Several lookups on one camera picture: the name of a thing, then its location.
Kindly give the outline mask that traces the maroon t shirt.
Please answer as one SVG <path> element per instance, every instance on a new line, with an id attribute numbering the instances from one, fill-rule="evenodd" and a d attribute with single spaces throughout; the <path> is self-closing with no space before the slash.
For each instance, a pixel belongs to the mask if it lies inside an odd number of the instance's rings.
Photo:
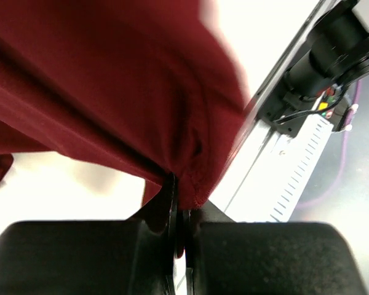
<path id="1" fill-rule="evenodd" d="M 0 233 L 132 214 L 165 178 L 198 209 L 244 123 L 230 1 L 0 1 Z"/>

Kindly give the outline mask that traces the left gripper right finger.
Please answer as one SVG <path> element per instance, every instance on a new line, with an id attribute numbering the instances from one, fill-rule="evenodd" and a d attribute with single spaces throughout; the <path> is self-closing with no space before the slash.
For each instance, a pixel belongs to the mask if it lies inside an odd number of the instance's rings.
<path id="1" fill-rule="evenodd" d="M 188 294 L 366 294 L 331 225 L 234 222 L 207 202 L 184 213 Z"/>

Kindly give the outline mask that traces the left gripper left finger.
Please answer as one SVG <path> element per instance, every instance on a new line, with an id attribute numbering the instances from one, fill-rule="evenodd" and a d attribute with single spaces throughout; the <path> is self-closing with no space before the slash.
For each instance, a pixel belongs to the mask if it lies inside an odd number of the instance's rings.
<path id="1" fill-rule="evenodd" d="M 22 221 L 0 235 L 0 294 L 173 294 L 175 177 L 134 215 Z"/>

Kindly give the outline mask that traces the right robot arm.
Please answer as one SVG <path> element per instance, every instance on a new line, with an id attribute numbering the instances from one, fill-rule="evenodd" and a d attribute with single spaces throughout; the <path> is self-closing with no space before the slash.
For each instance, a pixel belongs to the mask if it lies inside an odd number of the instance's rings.
<path id="1" fill-rule="evenodd" d="M 369 75 L 369 29 L 354 12 L 358 1 L 340 1 L 307 34 L 257 118 L 295 137 L 322 95 L 327 104 Z"/>

